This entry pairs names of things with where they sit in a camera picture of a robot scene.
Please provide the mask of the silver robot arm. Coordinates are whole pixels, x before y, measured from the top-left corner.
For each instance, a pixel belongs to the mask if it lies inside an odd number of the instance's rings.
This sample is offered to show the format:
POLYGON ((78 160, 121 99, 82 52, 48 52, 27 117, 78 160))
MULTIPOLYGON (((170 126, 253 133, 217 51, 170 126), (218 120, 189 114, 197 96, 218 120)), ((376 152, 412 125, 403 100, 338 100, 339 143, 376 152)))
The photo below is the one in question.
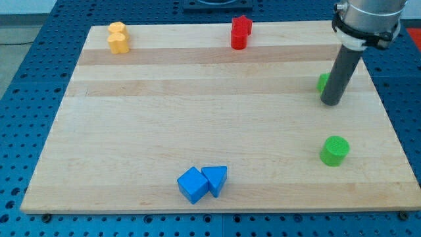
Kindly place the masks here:
POLYGON ((367 33, 390 32, 399 23, 407 0, 341 0, 335 11, 342 22, 367 33))

